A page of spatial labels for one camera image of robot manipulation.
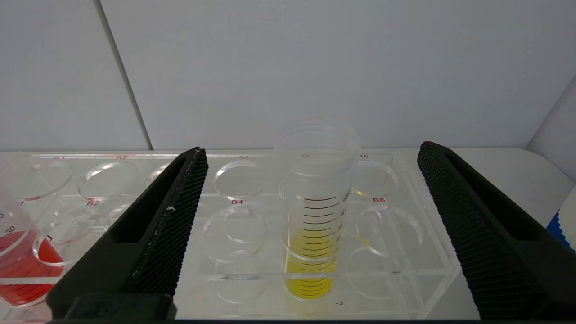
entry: yellow liquid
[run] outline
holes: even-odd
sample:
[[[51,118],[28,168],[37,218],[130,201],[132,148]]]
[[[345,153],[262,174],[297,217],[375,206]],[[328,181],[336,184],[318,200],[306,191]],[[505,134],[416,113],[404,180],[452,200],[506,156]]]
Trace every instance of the yellow liquid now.
[[[318,262],[301,260],[290,253],[286,253],[287,273],[322,273],[333,272],[336,269],[336,243],[335,237],[320,238],[314,232],[305,232],[290,242],[290,249],[296,254],[310,259],[321,259]],[[332,288],[332,278],[306,278],[288,279],[286,288],[294,296],[302,299],[316,299],[326,295]]]

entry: blue object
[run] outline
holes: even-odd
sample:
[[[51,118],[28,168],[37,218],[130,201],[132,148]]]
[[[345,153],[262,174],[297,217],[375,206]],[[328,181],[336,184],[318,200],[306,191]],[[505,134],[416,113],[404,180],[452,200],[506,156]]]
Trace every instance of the blue object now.
[[[562,242],[565,246],[569,247],[572,251],[574,251],[574,249],[570,246],[570,243],[568,243],[566,237],[562,233],[562,229],[560,228],[560,222],[558,221],[559,215],[560,215],[560,209],[558,209],[556,215],[552,217],[552,220],[550,221],[548,226],[546,226],[546,230],[552,233],[552,235],[554,235],[554,237],[557,238],[560,242]]]

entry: plastic beaker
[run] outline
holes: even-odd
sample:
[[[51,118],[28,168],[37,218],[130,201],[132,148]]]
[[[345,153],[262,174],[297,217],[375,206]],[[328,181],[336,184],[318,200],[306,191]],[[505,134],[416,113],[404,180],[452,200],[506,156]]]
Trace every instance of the plastic beaker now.
[[[295,120],[280,128],[274,150],[282,166],[286,272],[333,272],[358,164],[358,134],[335,120]],[[301,299],[322,297],[331,287],[332,278],[322,276],[286,280],[288,291]]]
[[[34,284],[26,278],[57,277],[62,268],[40,262],[32,250],[38,229],[30,216],[0,183],[0,278],[19,278],[22,284],[0,284],[0,296],[13,307],[40,303],[53,284]],[[62,261],[49,242],[44,240],[38,251],[40,259]]]

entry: white wall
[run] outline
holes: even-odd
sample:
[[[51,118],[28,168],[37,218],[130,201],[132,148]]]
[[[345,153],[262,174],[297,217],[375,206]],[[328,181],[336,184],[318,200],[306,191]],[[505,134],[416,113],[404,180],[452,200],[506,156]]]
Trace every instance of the white wall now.
[[[0,1],[0,150],[147,149],[93,0]]]
[[[545,157],[576,182],[576,77],[526,149]]]
[[[155,149],[269,148],[315,115],[364,147],[523,148],[576,73],[574,1],[103,6]]]

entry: graduated cylinder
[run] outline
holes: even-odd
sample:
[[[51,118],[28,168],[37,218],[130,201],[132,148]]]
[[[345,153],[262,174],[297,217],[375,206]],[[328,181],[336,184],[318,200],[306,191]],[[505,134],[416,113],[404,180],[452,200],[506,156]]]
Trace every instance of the graduated cylinder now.
[[[286,280],[286,288],[301,299],[319,298],[332,287],[325,274],[337,265],[358,135],[334,120],[296,120],[281,127],[274,149],[282,166],[286,272],[318,274]]]

